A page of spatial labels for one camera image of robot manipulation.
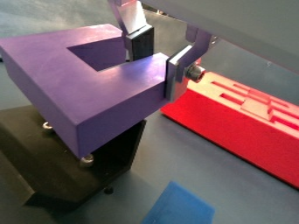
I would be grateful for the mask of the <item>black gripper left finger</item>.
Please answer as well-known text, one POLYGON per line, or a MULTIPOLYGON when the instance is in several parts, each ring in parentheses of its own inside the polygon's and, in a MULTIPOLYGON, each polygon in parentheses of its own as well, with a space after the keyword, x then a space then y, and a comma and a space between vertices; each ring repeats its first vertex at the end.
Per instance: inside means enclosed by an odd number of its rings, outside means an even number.
POLYGON ((107 0, 123 31, 128 58, 140 60, 155 53, 155 28, 146 21, 139 0, 107 0))

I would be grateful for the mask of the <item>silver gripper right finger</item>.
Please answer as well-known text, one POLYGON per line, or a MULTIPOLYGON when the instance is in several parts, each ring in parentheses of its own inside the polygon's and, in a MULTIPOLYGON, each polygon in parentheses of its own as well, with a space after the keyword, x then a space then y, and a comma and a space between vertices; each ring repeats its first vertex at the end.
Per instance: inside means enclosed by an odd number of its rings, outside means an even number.
POLYGON ((209 51, 211 34, 203 29, 187 25, 186 39, 191 42, 166 62, 166 88, 164 96, 174 102, 187 89, 187 82, 198 82, 203 75, 203 69, 195 65, 195 61, 209 51))

